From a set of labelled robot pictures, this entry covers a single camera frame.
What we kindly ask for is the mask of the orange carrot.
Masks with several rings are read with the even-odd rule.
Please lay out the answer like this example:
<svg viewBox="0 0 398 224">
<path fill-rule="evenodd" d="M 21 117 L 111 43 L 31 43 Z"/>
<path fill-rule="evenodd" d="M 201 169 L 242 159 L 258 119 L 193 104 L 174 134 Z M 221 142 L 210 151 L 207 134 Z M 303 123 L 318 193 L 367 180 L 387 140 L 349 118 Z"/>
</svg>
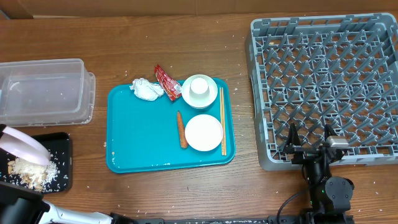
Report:
<svg viewBox="0 0 398 224">
<path fill-rule="evenodd" d="M 180 139 L 180 146 L 181 148 L 186 149 L 188 147 L 188 142 L 185 138 L 185 126 L 183 123 L 182 115 L 179 111 L 177 112 L 177 126 L 178 126 L 178 135 Z"/>
</svg>

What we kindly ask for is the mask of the white tissue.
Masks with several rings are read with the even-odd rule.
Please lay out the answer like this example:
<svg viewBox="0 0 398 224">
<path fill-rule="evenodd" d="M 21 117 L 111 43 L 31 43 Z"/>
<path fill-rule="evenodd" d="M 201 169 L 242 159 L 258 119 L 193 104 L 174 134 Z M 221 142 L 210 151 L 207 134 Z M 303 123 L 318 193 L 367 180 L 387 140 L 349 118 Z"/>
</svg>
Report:
<svg viewBox="0 0 398 224">
<path fill-rule="evenodd" d="M 134 95 L 142 100 L 155 101 L 164 94 L 164 89 L 156 83 L 151 83 L 145 78 L 138 78 L 129 87 Z"/>
</svg>

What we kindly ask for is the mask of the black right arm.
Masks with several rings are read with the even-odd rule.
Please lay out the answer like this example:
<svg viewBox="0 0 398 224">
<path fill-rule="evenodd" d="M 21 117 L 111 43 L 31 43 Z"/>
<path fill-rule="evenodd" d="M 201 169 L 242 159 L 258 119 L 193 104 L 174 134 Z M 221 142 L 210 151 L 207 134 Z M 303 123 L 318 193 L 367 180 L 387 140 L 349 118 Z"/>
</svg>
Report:
<svg viewBox="0 0 398 224">
<path fill-rule="evenodd" d="M 288 198 L 279 208 L 276 222 L 290 223 L 353 223 L 353 217 L 345 212 L 351 209 L 354 183 L 344 177 L 333 177 L 330 164 L 343 158 L 349 144 L 343 136 L 335 133 L 327 124 L 324 127 L 324 139 L 318 147 L 304 147 L 295 125 L 289 127 L 289 135 L 283 151 L 293 155 L 292 164 L 302 166 L 302 175 L 306 178 L 308 188 Z M 296 217 L 282 218 L 283 208 L 293 199 L 309 193 L 310 208 L 304 209 Z"/>
</svg>

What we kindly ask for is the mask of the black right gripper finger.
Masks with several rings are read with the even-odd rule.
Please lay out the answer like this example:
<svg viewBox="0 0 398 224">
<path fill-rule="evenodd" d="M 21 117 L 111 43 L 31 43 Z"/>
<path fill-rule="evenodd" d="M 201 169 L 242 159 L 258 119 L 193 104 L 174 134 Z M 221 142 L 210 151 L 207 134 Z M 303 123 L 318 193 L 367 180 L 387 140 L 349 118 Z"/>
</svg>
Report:
<svg viewBox="0 0 398 224">
<path fill-rule="evenodd" d="M 289 126 L 289 135 L 287 137 L 286 146 L 301 146 L 301 141 L 294 123 Z"/>
<path fill-rule="evenodd" d="M 330 124 L 326 124 L 325 127 L 324 127 L 325 139 L 328 139 L 330 136 L 334 136 L 334 135 L 335 135 L 335 131 L 333 130 L 331 125 Z"/>
</svg>

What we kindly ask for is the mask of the rice and food scraps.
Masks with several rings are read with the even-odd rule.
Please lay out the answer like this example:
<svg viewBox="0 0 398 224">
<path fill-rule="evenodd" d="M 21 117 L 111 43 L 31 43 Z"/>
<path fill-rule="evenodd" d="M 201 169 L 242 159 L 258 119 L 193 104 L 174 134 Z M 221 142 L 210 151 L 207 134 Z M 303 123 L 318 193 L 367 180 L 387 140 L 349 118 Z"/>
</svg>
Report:
<svg viewBox="0 0 398 224">
<path fill-rule="evenodd" d="M 45 192 L 49 189 L 50 184 L 58 177 L 60 171 L 53 162 L 50 162 L 47 166 L 43 166 L 17 157 L 7 163 L 7 173 L 10 177 L 18 179 L 16 184 L 27 184 L 29 189 Z"/>
</svg>

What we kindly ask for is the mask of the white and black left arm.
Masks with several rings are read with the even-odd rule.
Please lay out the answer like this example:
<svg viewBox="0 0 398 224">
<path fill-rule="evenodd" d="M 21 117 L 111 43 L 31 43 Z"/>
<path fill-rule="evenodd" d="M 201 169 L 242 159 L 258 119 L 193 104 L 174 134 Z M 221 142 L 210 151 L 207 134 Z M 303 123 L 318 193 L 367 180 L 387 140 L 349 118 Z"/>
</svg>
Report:
<svg viewBox="0 0 398 224">
<path fill-rule="evenodd" d="M 135 223 L 115 213 L 83 213 L 56 207 L 43 195 L 21 186 L 1 182 L 1 223 Z"/>
</svg>

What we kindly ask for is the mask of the large white plate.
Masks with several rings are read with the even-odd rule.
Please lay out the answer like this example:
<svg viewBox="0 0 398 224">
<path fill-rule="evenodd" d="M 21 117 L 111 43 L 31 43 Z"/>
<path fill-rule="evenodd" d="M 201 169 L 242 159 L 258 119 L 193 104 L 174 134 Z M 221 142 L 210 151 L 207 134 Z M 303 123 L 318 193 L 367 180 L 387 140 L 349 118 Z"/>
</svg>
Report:
<svg viewBox="0 0 398 224">
<path fill-rule="evenodd" d="M 41 143 L 5 124 L 1 124 L 1 149 L 34 164 L 50 164 L 50 153 Z"/>
</svg>

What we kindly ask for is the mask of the red snack wrapper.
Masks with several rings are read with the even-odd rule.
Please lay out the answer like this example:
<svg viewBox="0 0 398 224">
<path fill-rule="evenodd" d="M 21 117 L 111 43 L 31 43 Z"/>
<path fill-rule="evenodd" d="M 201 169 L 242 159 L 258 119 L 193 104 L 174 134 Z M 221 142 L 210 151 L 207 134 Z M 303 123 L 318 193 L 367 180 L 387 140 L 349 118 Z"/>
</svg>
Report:
<svg viewBox="0 0 398 224">
<path fill-rule="evenodd" d="M 182 86 L 178 81 L 170 77 L 160 65 L 156 65 L 154 73 L 159 85 L 164 89 L 168 98 L 171 101 L 175 101 L 182 95 Z"/>
</svg>

